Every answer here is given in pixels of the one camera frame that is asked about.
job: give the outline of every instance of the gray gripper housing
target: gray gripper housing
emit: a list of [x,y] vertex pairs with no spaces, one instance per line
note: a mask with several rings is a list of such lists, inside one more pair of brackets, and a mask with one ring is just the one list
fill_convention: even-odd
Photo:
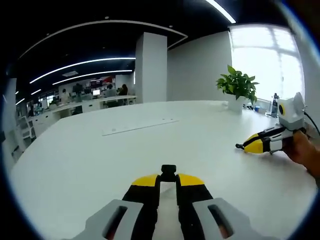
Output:
[[244,215],[222,198],[214,198],[193,203],[199,217],[205,240],[223,240],[218,224],[210,210],[214,210],[224,223],[227,223],[232,235],[228,240],[278,240],[275,237],[261,236],[250,226],[249,217]]
[[[131,240],[142,207],[143,204],[139,202],[112,200],[89,217],[85,222],[85,229],[72,240],[106,240],[104,235],[120,208],[126,208],[126,211],[116,229],[114,240]],[[205,240],[223,240],[210,209],[218,212],[222,221],[230,227],[232,235],[228,240],[278,240],[275,237],[261,236],[254,231],[250,226],[249,218],[222,198],[194,202],[193,207],[199,217]]]
[[120,208],[126,208],[126,211],[116,229],[113,240],[130,240],[142,206],[143,204],[140,202],[114,199],[89,217],[85,222],[85,229],[72,240],[106,240],[104,236]]

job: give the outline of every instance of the curved light strip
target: curved light strip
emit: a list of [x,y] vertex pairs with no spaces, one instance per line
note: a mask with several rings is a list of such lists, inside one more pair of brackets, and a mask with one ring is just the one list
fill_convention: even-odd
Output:
[[18,101],[15,105],[17,106],[19,103],[21,103],[22,101],[24,101],[25,98],[22,98],[20,101]]
[[36,93],[38,93],[38,92],[40,92],[40,91],[41,91],[41,89],[39,89],[39,90],[37,90],[37,91],[34,91],[33,93],[31,93],[31,95],[36,94]]
[[208,3],[210,3],[212,6],[215,7],[223,16],[225,16],[226,19],[229,20],[230,23],[235,24],[236,20],[222,7],[214,0],[206,0]]
[[109,61],[109,60],[135,60],[136,58],[135,57],[111,57],[111,58],[101,58],[101,59],[95,59],[95,60],[89,60],[89,61],[82,61],[82,62],[78,62],[78,63],[75,63],[75,64],[71,64],[71,65],[68,65],[68,66],[64,66],[64,67],[60,67],[56,70],[53,70],[53,71],[50,71],[46,74],[43,74],[42,76],[39,76],[37,77],[35,80],[32,80],[31,82],[29,82],[30,84],[34,83],[35,81],[49,75],[49,74],[52,74],[52,73],[55,73],[57,71],[60,71],[62,69],[66,69],[66,68],[70,68],[70,67],[73,67],[73,66],[77,66],[77,65],[80,65],[80,64],[87,64],[87,63],[93,63],[93,62],[100,62],[100,61]]
[[56,84],[60,84],[72,79],[77,79],[77,78],[81,78],[81,77],[86,77],[86,76],[91,76],[91,75],[97,75],[97,74],[109,74],[109,73],[120,73],[120,72],[132,72],[132,70],[116,70],[116,71],[101,71],[101,72],[94,72],[94,73],[89,73],[89,74],[85,74],[85,75],[81,75],[81,76],[75,76],[75,77],[71,77],[62,81],[58,81],[55,83],[52,83],[52,85],[56,85]]
[[51,35],[45,37],[44,39],[41,39],[40,41],[38,41],[36,44],[32,45],[27,51],[25,51],[20,57],[19,59],[25,55],[27,52],[29,52],[32,48],[34,48],[36,45],[38,45],[39,43],[41,43],[42,41],[44,40],[47,40],[48,38],[51,38],[52,36],[54,35],[57,35],[57,34],[60,34],[62,32],[65,32],[67,30],[70,30],[70,29],[75,29],[75,28],[78,28],[78,27],[82,27],[82,26],[87,26],[87,25],[92,25],[92,24],[108,24],[108,23],[123,23],[123,24],[137,24],[137,25],[145,25],[145,26],[149,26],[149,27],[154,27],[154,28],[158,28],[158,29],[164,29],[164,30],[167,30],[169,32],[172,32],[172,33],[175,33],[175,34],[179,34],[181,36],[183,36],[182,39],[180,39],[179,41],[171,44],[170,46],[168,46],[167,48],[171,48],[172,46],[180,43],[181,41],[185,40],[188,35],[185,35],[184,33],[182,32],[179,32],[179,31],[176,31],[176,30],[173,30],[171,28],[168,28],[168,27],[164,27],[164,26],[159,26],[159,25],[156,25],[156,24],[152,24],[152,23],[147,23],[147,22],[143,22],[143,21],[131,21],[131,20],[101,20],[101,21],[90,21],[90,22],[85,22],[85,23],[81,23],[81,24],[77,24],[77,25],[74,25],[74,26],[70,26],[70,27],[67,27],[67,28],[64,28],[64,29],[61,29],[59,31],[56,31],[55,33],[52,33]]

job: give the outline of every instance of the potted plant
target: potted plant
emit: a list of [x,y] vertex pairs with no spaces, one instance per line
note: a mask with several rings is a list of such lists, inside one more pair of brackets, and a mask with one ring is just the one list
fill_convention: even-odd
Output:
[[259,83],[252,82],[255,76],[249,77],[247,74],[242,74],[230,65],[228,65],[228,72],[229,75],[221,74],[224,78],[219,78],[216,85],[224,94],[233,95],[230,97],[228,108],[241,112],[246,99],[249,99],[252,105],[257,101],[255,85]]

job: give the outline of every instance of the ceiling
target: ceiling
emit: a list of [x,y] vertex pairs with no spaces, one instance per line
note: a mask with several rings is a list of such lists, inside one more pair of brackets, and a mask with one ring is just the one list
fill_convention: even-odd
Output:
[[[286,20],[268,0],[216,2],[226,9],[237,24],[287,26]],[[29,84],[50,71],[83,61],[135,57],[136,42],[143,32],[167,36],[167,45],[173,45],[170,47],[173,49],[188,41],[226,31],[230,25],[205,0],[99,1],[70,8],[51,3],[45,7],[21,6],[14,9],[13,16],[10,16],[12,12],[8,14],[8,18],[2,16],[2,22],[10,21],[4,26],[8,36],[5,49],[8,64],[5,70],[7,75],[17,77],[17,100],[29,99],[30,94],[38,89],[42,89],[42,93],[52,89],[52,83],[70,78],[62,76],[67,72],[77,71],[79,74],[75,76],[80,76],[134,70],[134,60],[91,62],[54,72]]]

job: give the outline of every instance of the desk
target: desk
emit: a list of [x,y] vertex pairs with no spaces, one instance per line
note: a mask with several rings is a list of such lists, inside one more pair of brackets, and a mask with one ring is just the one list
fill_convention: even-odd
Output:
[[65,105],[61,105],[54,110],[45,111],[40,115],[29,118],[29,120],[32,120],[36,137],[39,137],[44,131],[46,131],[50,126],[52,126],[61,118],[71,116],[71,110],[73,108],[82,106],[83,113],[88,113],[91,111],[97,111],[102,109],[102,103],[104,102],[111,102],[123,99],[128,99],[135,102],[136,98],[137,97],[133,95],[126,95],[97,98],[82,102],[72,102]]
[[[103,136],[106,128],[163,119],[175,122]],[[214,198],[249,216],[256,231],[286,239],[314,200],[315,180],[283,152],[235,148],[275,121],[250,110],[235,114],[220,101],[135,104],[63,118],[20,157],[12,189],[45,239],[68,239],[111,200],[122,199],[136,178],[175,164],[177,173],[199,177]]]

